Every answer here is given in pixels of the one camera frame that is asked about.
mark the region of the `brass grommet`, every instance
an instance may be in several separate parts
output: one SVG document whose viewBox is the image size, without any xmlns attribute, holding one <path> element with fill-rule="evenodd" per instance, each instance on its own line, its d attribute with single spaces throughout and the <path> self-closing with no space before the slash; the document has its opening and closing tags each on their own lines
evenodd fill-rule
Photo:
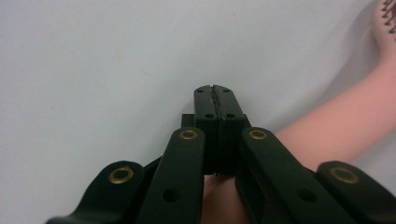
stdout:
<svg viewBox="0 0 396 224">
<path fill-rule="evenodd" d="M 129 166 L 122 166 L 113 170 L 108 176 L 108 181 L 113 184 L 123 184 L 134 176 L 134 171 Z"/>
<path fill-rule="evenodd" d="M 347 184 L 357 184 L 360 181 L 359 177 L 355 173 L 341 166 L 335 166 L 330 169 L 330 174 L 339 181 Z"/>
<path fill-rule="evenodd" d="M 257 140 L 262 140 L 262 139 L 267 138 L 267 134 L 265 132 L 263 132 L 263 131 L 260 131 L 260 130 L 250 131 L 248 133 L 248 135 L 250 135 L 250 137 L 252 137 L 254 139 L 257 139 Z"/>
<path fill-rule="evenodd" d="M 198 137 L 198 133 L 193 130 L 186 130 L 180 133 L 180 137 L 185 140 L 191 140 Z"/>
</svg>

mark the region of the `metal rivet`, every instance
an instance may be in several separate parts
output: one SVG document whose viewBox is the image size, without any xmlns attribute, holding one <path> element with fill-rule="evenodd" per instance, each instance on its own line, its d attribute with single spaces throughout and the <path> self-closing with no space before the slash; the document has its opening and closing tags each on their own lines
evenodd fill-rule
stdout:
<svg viewBox="0 0 396 224">
<path fill-rule="evenodd" d="M 250 135 L 250 137 L 252 137 L 254 139 L 257 139 L 257 140 L 262 140 L 262 139 L 265 139 L 267 137 L 267 134 L 265 132 L 263 132 L 263 131 L 260 131 L 260 130 L 250 131 L 248 133 L 248 135 Z"/>
<path fill-rule="evenodd" d="M 129 166 L 122 166 L 113 170 L 108 176 L 108 180 L 113 184 L 123 184 L 134 176 L 134 171 Z"/>
<path fill-rule="evenodd" d="M 180 133 L 180 137 L 185 140 L 191 140 L 198 137 L 198 133 L 193 130 L 186 130 Z"/>
<path fill-rule="evenodd" d="M 338 179 L 341 182 L 347 184 L 357 184 L 359 183 L 359 177 L 353 173 L 352 171 L 348 170 L 347 168 L 336 166 L 330 170 L 332 176 Z"/>
</svg>

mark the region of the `brass rivet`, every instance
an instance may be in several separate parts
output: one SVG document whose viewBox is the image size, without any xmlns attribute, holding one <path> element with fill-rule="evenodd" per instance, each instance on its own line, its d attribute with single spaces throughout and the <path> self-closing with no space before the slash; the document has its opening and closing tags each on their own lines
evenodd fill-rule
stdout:
<svg viewBox="0 0 396 224">
<path fill-rule="evenodd" d="M 359 183 L 359 177 L 353 173 L 352 171 L 348 170 L 347 168 L 341 166 L 335 166 L 330 170 L 332 176 L 338 179 L 341 182 L 347 184 L 357 184 Z"/>
<path fill-rule="evenodd" d="M 123 184 L 134 176 L 134 171 L 129 166 L 122 166 L 113 170 L 108 176 L 108 180 L 113 184 Z"/>
<path fill-rule="evenodd" d="M 257 140 L 262 140 L 262 139 L 265 139 L 267 137 L 267 134 L 265 132 L 263 132 L 263 131 L 260 131 L 260 130 L 250 131 L 248 133 L 248 135 L 250 135 L 250 137 L 252 137 L 254 139 L 257 139 Z"/>
<path fill-rule="evenodd" d="M 198 137 L 198 133 L 193 130 L 186 130 L 180 133 L 180 137 L 185 140 L 191 140 Z"/>
</svg>

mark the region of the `white background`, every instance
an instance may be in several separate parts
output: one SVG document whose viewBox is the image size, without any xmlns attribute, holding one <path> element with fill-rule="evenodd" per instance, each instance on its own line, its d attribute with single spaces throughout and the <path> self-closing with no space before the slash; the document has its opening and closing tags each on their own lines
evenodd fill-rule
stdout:
<svg viewBox="0 0 396 224">
<path fill-rule="evenodd" d="M 162 155 L 192 92 L 273 132 L 375 66 L 375 1 L 0 3 L 0 223 L 71 213 L 114 161 Z M 396 133 L 354 164 L 396 194 Z"/>
</svg>

